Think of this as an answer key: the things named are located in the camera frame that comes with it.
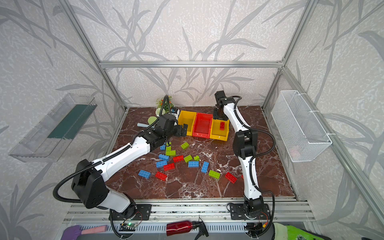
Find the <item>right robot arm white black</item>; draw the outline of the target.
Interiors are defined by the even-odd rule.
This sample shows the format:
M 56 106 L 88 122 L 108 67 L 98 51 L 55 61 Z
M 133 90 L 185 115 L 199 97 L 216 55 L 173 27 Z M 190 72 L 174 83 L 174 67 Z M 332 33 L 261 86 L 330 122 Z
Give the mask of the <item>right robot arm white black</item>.
M 269 154 L 276 147 L 275 138 L 264 130 L 252 128 L 238 108 L 240 96 L 227 97 L 224 91 L 215 93 L 216 108 L 214 110 L 215 120 L 229 120 L 232 125 L 235 136 L 233 141 L 233 151 L 238 157 L 244 178 L 244 209 L 247 216 L 251 216 L 256 212 L 262 211 L 264 200 L 257 179 L 256 158 Z M 263 152 L 258 153 L 258 136 L 259 133 L 267 134 L 272 138 L 272 147 Z

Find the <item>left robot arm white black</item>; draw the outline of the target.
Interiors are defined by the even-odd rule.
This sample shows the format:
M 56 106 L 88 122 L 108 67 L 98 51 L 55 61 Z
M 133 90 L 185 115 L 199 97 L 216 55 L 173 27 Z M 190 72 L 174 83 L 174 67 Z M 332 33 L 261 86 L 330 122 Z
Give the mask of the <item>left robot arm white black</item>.
M 179 125 L 173 114 L 159 116 L 124 147 L 92 162 L 80 161 L 76 171 L 55 186 L 54 198 L 65 203 L 82 203 L 88 209 L 102 207 L 117 213 L 134 211 L 135 203 L 127 195 L 108 188 L 106 181 L 134 160 L 162 146 L 171 137 L 186 136 L 187 128 L 187 124 Z M 72 181 L 71 188 L 77 199 L 60 196 L 59 189 L 68 181 Z

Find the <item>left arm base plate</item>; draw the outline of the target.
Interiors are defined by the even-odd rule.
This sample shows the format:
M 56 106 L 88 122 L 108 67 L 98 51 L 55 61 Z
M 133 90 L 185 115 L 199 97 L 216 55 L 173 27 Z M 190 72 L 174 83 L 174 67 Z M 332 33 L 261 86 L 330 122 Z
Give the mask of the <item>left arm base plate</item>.
M 135 207 L 129 206 L 123 213 L 114 210 L 110 213 L 109 220 L 113 221 L 148 221 L 151 215 L 151 204 L 138 204 Z

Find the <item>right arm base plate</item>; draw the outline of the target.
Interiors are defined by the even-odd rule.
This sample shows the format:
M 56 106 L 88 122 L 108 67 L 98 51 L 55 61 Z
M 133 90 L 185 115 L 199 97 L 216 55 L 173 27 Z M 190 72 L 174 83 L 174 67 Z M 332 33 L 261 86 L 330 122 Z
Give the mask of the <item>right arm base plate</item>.
M 243 204 L 228 203 L 227 210 L 230 212 L 232 220 L 269 221 L 271 219 L 271 211 L 268 204 L 264 204 L 261 210 L 248 214 Z

